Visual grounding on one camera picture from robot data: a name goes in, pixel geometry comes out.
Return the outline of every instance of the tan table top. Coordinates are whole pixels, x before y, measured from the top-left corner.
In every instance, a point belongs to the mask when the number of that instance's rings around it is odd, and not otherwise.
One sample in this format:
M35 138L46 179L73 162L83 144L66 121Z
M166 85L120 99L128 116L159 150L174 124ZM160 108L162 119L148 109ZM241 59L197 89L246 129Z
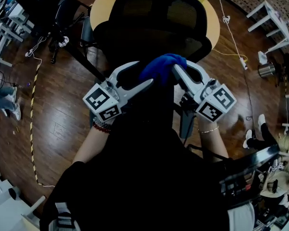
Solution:
M112 7L116 0L95 0L90 13L90 23L94 30L100 23L108 21ZM203 6L207 13L207 38L211 41L212 49L220 36L220 23L212 5L205 0Z

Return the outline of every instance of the black shirt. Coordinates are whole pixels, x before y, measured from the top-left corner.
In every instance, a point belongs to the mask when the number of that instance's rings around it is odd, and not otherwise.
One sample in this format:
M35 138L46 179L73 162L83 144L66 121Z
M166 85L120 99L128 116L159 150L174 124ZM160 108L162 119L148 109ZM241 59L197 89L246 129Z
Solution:
M228 230L210 164L183 147L172 129L111 134L90 162L76 162L47 200L40 229L66 202L81 230L192 228Z

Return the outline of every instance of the red beaded bracelet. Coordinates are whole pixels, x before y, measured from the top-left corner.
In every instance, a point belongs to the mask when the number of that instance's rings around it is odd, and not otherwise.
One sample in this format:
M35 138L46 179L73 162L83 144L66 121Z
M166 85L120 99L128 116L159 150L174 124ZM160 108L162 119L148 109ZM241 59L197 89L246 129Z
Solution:
M98 129L98 130L100 130L100 131L102 131L102 132L104 132L104 133L110 133L110 130L109 129L105 129L105 128L102 128L102 127L100 127L99 125L97 125L96 123L92 123L92 125L96 128L96 129Z

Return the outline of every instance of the blue towel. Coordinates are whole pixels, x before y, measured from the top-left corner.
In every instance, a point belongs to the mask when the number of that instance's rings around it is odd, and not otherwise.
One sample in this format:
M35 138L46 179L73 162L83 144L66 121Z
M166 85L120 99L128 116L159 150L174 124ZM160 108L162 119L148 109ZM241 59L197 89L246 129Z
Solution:
M159 81L158 85L167 86L171 68L174 64L187 68L186 59L176 54L165 54L150 62L139 75L140 82L148 79Z

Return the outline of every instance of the white sneaker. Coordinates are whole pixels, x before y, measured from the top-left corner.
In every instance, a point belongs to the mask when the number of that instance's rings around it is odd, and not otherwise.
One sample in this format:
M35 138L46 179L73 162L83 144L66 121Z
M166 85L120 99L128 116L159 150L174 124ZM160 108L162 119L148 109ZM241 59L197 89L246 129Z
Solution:
M15 115L17 121L20 121L20 119L21 119L20 106L18 103L16 103L15 105L16 105L16 110L13 112L13 114Z
M243 142L243 148L244 149L248 148L247 141L249 139L252 139L252 131L250 129L247 131L246 136L245 136L245 141Z
M259 129L259 132L261 132L261 126L262 124L265 123L265 117L264 117L264 114L261 114L258 118L258 129Z
M14 89L13 94L12 95L7 95L5 98L7 100L10 100L11 102L16 102L16 96L17 96L17 87L12 87Z

